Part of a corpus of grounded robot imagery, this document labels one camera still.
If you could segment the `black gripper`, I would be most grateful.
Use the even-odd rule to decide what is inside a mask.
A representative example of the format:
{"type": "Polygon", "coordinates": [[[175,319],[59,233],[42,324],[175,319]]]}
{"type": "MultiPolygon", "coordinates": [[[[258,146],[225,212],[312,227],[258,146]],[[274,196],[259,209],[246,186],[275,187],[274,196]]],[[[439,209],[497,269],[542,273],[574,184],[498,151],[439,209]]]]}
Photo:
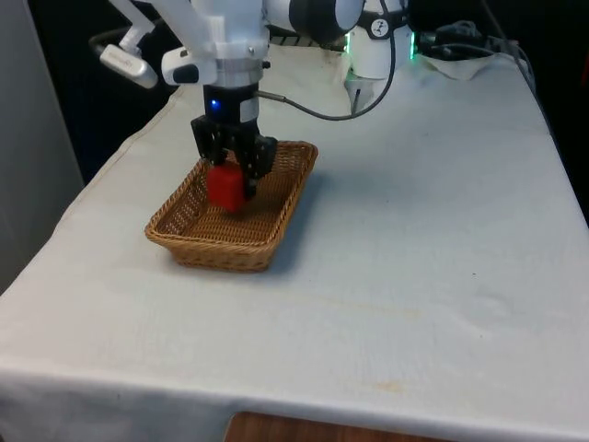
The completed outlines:
{"type": "Polygon", "coordinates": [[[256,123],[260,104],[259,84],[245,87],[204,86],[205,115],[191,121],[193,137],[201,159],[212,166],[226,160],[226,140],[221,124],[233,124],[231,151],[243,173],[244,196],[251,200],[257,191],[258,181],[271,172],[278,141],[263,136],[256,123]]]}

